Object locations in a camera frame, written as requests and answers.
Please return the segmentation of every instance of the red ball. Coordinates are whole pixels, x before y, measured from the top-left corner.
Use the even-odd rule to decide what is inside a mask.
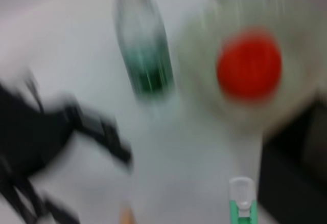
[[[258,100],[269,96],[277,87],[282,57],[269,33],[248,31],[223,47],[216,70],[220,86],[228,95]]]

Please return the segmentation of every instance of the glass bottle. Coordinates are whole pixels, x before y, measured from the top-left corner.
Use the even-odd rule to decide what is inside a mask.
[[[115,28],[135,94],[167,90],[173,73],[165,27],[153,0],[116,0]]]

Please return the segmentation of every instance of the white table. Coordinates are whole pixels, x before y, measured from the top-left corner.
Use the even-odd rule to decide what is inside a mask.
[[[187,15],[208,2],[156,1],[170,44]],[[116,42],[112,5],[40,0],[0,18],[0,76],[28,65],[45,102],[67,91],[114,115],[133,150],[128,174],[76,136],[62,162],[33,179],[35,187],[75,210],[82,224],[116,224],[124,204],[139,224],[229,223],[228,180],[258,180],[261,136],[234,136],[221,121],[186,108],[177,94],[156,111],[137,102]],[[4,201],[0,217],[1,223],[21,223]]]

